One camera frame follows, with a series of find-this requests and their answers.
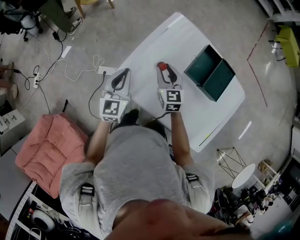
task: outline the power strip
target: power strip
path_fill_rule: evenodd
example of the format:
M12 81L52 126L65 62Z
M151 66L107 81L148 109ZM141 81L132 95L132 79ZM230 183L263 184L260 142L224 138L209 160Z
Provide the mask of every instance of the power strip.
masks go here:
M34 80L33 80L33 87L34 88L38 88L38 84L39 84L40 79L41 79L41 75L39 73L37 73L37 75L34 77Z

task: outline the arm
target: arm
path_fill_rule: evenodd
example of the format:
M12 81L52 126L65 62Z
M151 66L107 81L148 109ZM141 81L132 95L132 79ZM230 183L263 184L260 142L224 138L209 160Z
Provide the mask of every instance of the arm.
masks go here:
M194 163L190 154L188 135L180 112L171 113L171 125L172 146L176 164L183 167Z
M104 156L110 122L101 121L90 141L85 162L97 165Z

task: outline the yellow object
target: yellow object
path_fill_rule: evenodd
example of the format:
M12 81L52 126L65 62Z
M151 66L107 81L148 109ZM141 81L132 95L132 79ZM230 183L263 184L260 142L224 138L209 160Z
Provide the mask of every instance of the yellow object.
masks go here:
M97 2L98 0L80 0L80 4L82 5L88 5L94 2Z
M293 30L287 26L280 26L279 35L276 35L275 42L280 42L286 57L286 64L291 68L299 66L299 47Z

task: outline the white table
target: white table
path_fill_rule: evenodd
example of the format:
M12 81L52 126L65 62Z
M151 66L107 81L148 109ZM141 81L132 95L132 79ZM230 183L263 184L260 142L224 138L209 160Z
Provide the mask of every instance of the white table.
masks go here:
M175 13L156 28L119 68L130 68L129 92L132 99L154 117L164 113L157 98L156 63L170 63L180 72L185 91L181 113L190 146L196 152L200 152L212 140L245 99L244 90L236 77L219 100L214 102L184 74L184 70L207 45L214 48L186 17ZM171 130L169 115L160 119L160 122Z

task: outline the green storage box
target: green storage box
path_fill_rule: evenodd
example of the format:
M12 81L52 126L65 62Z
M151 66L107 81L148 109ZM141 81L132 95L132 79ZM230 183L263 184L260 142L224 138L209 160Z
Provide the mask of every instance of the green storage box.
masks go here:
M210 45L198 54L185 74L213 101L220 98L235 76L229 64Z

